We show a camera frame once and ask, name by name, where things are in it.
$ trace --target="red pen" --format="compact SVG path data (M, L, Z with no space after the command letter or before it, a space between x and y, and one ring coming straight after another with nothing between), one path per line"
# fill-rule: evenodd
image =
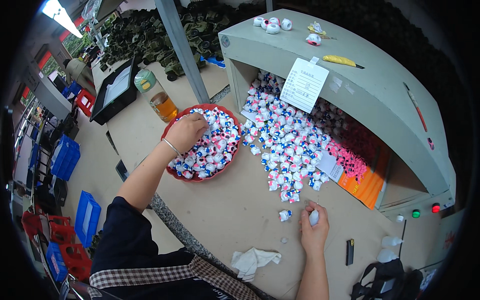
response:
M415 100L415 97L413 96L412 92L410 91L410 89L408 88L408 85L406 83L403 83L405 85L405 87L407 88L407 92L408 92L408 95L410 96L410 99L412 100L413 102L413 105L415 106L415 108L417 109L417 112L419 113L419 116L420 116L420 120L421 120L421 123L423 124L423 128L425 129L425 132L427 132L427 125L425 125L425 120L423 119L423 116L421 115L421 112L420 112L420 108L419 108L419 105L417 103L417 101Z

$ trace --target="red button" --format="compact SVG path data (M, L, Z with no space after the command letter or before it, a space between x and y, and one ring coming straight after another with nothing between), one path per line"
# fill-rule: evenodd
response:
M434 203L432 205L432 213L436 214L440 211L440 203Z

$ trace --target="glass bottle with tea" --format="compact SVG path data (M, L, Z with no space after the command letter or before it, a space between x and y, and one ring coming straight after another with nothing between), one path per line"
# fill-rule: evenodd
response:
M170 122L171 119L177 116L178 108L165 92L165 89L160 82L158 82L152 71L147 69L140 70L135 76L134 83L140 93L142 93L150 103L150 106L156 114L164 122Z

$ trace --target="wrist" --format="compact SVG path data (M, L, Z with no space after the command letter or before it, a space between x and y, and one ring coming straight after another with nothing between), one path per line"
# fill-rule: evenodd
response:
M325 256L324 252L316 252L316 253L307 253L307 262L316 264L318 262L324 262Z
M156 146L156 150L161 153L161 155L167 157L168 161L171 161L178 156L177 151L170 147L170 145L165 140L162 140L158 143L158 145Z

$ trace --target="hand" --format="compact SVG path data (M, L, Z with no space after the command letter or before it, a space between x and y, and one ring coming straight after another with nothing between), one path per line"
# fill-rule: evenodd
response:
M165 138L178 152L185 153L200 140L209 127L205 118L198 112L194 112L173 124Z
M313 210L318 211L319 219L316 225L311 226L308 213L311 213ZM307 258L323 254L328 230L330 229L325 207L310 201L309 205L302 211L301 221L299 223L301 224L300 231L302 232L301 244L307 253Z

